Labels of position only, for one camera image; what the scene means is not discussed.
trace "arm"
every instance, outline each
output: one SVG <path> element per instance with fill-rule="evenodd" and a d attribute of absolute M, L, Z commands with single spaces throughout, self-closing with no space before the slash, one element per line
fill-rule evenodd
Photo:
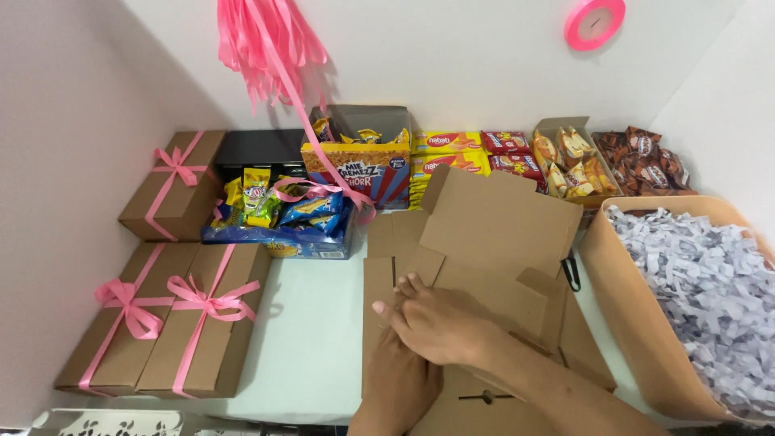
<path fill-rule="evenodd" d="M 619 398 L 475 317 L 450 291 L 426 288 L 410 274 L 398 280 L 394 292 L 403 300 L 399 310 L 382 302 L 373 308 L 410 349 L 438 365 L 469 365 L 492 374 L 561 434 L 668 434 Z"/>
<path fill-rule="evenodd" d="M 387 327 L 371 355 L 363 400 L 349 436 L 401 436 L 430 410 L 444 384 L 441 367 L 418 356 Z"/>

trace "red biscuit pack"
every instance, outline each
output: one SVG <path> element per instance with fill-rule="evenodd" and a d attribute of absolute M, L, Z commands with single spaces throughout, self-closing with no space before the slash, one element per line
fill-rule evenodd
<path fill-rule="evenodd" d="M 527 154 L 506 154 L 503 156 L 487 156 L 490 161 L 490 169 L 510 172 L 531 178 L 537 181 L 544 181 L 543 173 L 532 156 Z"/>
<path fill-rule="evenodd" d="M 482 144 L 492 154 L 532 154 L 522 132 L 482 132 Z"/>

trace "hand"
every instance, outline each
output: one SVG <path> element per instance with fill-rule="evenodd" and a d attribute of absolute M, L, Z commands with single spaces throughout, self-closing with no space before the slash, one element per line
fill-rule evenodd
<path fill-rule="evenodd" d="M 398 310 L 377 301 L 372 307 L 407 347 L 437 365 L 477 366 L 486 344 L 506 333 L 480 318 L 447 289 L 428 288 L 416 274 L 398 279 L 393 289 Z"/>
<path fill-rule="evenodd" d="M 444 385 L 440 366 L 406 348 L 387 327 L 371 355 L 352 436 L 401 436 L 430 410 Z"/>

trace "white shredded paper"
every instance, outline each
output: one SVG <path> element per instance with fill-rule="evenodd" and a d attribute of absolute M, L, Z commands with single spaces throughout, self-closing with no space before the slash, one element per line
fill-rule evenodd
<path fill-rule="evenodd" d="M 775 272 L 744 227 L 606 210 L 691 364 L 730 413 L 775 417 Z"/>

